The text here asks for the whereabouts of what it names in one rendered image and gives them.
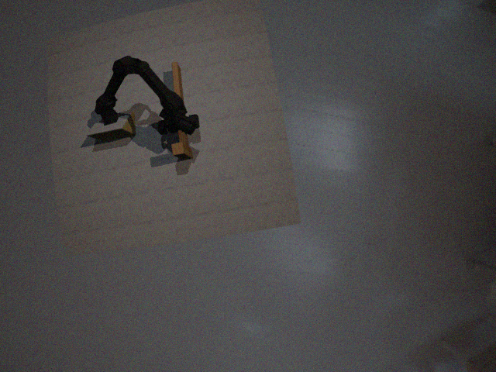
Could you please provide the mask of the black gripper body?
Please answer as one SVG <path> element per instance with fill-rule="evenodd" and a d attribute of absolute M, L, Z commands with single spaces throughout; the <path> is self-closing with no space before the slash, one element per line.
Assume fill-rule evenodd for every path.
<path fill-rule="evenodd" d="M 196 121 L 196 124 L 197 124 L 196 129 L 199 129 L 200 124 L 199 124 L 198 116 L 196 114 L 189 115 L 189 118 Z M 176 126 L 175 127 L 170 126 L 164 120 L 160 120 L 158 122 L 158 132 L 159 132 L 159 134 L 161 134 L 161 135 L 168 134 L 167 128 L 168 128 L 168 132 L 172 132 L 174 130 L 178 130 Z"/>

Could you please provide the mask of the wooden rail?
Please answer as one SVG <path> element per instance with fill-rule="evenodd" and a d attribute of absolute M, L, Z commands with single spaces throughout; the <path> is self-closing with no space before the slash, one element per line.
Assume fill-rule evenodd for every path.
<path fill-rule="evenodd" d="M 172 75 L 173 75 L 173 80 L 174 80 L 174 92 L 179 95 L 181 97 L 181 99 L 183 99 L 183 88 L 182 88 L 182 78 L 181 78 L 181 69 L 179 67 L 179 65 L 177 64 L 177 62 L 175 63 L 172 63 L 171 64 L 172 66 Z M 184 101 L 184 99 L 183 99 Z M 188 144 L 188 134 L 187 133 L 184 133 L 183 131 L 179 130 L 178 129 L 178 135 L 179 135 L 179 143 L 180 142 L 183 142 L 184 144 L 186 144 L 187 146 L 189 146 Z"/>

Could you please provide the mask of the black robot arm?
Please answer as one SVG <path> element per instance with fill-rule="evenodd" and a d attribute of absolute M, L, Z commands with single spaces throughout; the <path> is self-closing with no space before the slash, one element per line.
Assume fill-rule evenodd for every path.
<path fill-rule="evenodd" d="M 104 126 L 117 122 L 118 116 L 113 107 L 118 100 L 115 98 L 115 93 L 123 82 L 127 74 L 139 74 L 141 78 L 150 86 L 150 88 L 159 97 L 161 110 L 159 117 L 163 117 L 164 121 L 173 127 L 192 135 L 196 129 L 196 121 L 190 119 L 184 105 L 183 99 L 174 91 L 170 91 L 165 86 L 161 79 L 150 69 L 150 65 L 146 61 L 141 61 L 139 58 L 131 56 L 123 57 L 114 62 L 112 67 L 113 75 L 110 79 L 105 93 L 98 97 L 95 106 L 95 112 L 101 115 Z"/>

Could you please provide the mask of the wooden post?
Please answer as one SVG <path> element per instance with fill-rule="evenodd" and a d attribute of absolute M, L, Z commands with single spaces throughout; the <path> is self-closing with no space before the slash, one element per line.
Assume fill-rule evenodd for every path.
<path fill-rule="evenodd" d="M 183 142 L 171 144 L 173 155 L 182 160 L 193 159 L 191 148 Z"/>

